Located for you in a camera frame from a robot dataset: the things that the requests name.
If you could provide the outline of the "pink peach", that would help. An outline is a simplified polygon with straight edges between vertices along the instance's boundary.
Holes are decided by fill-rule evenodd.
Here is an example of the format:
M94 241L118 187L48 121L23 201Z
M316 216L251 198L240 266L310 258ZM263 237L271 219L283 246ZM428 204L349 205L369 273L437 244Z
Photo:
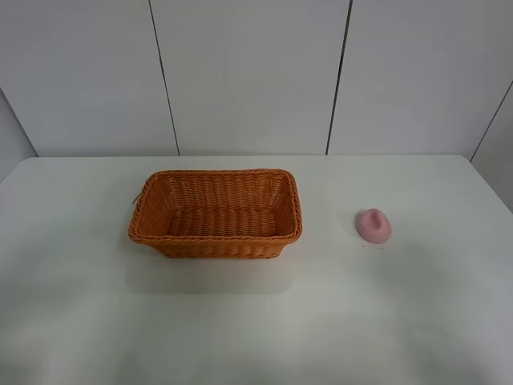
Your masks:
M384 244L392 236L388 217L379 209L367 209L356 216L358 234L369 243Z

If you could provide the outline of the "orange woven plastic basket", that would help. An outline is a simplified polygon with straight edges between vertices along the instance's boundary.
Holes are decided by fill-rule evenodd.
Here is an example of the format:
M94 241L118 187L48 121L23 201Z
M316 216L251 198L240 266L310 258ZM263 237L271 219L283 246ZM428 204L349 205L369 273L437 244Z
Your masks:
M175 258L274 258L301 232L295 178L277 168L156 172L128 227L133 242Z

